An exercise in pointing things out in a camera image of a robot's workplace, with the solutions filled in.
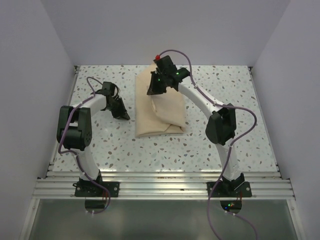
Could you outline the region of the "beige cloth mat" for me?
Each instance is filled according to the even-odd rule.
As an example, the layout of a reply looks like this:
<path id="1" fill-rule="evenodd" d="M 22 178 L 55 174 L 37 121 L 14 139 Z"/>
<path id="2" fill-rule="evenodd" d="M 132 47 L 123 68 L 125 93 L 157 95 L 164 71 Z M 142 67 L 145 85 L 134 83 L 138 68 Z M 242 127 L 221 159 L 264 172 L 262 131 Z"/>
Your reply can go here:
<path id="1" fill-rule="evenodd" d="M 183 134 L 186 131 L 185 99 L 180 92 L 168 87 L 160 95 L 147 95 L 152 63 L 135 78 L 135 136 L 149 137 Z"/>

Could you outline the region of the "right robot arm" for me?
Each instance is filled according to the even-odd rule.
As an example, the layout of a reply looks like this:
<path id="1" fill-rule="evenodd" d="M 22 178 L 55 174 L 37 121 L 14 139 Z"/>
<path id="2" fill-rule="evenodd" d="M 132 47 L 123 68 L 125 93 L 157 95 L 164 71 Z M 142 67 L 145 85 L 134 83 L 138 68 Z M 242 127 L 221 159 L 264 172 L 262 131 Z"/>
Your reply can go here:
<path id="1" fill-rule="evenodd" d="M 235 197 L 245 183 L 244 174 L 239 169 L 233 140 L 236 135 L 236 111 L 232 104 L 224 105 L 195 83 L 191 70 L 177 68 L 170 56 L 157 55 L 156 69 L 151 72 L 147 94 L 162 95 L 173 88 L 191 100 L 206 116 L 207 139 L 216 146 L 222 165 L 219 180 L 209 185 L 213 197 Z"/>

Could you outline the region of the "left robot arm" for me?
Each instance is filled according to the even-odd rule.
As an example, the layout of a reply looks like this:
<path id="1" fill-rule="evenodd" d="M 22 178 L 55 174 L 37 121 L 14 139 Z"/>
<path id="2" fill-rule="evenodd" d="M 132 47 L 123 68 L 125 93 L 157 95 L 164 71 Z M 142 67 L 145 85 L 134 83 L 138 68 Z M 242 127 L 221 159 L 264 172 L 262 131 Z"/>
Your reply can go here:
<path id="1" fill-rule="evenodd" d="M 110 111 L 116 120 L 130 120 L 120 89 L 112 82 L 105 81 L 98 90 L 74 105 L 64 105 L 59 110 L 56 139 L 58 153 L 74 156 L 80 171 L 79 178 L 87 181 L 86 190 L 92 196 L 103 193 L 104 184 L 99 181 L 101 172 L 95 163 L 91 142 L 93 138 L 92 117 L 102 111 Z"/>

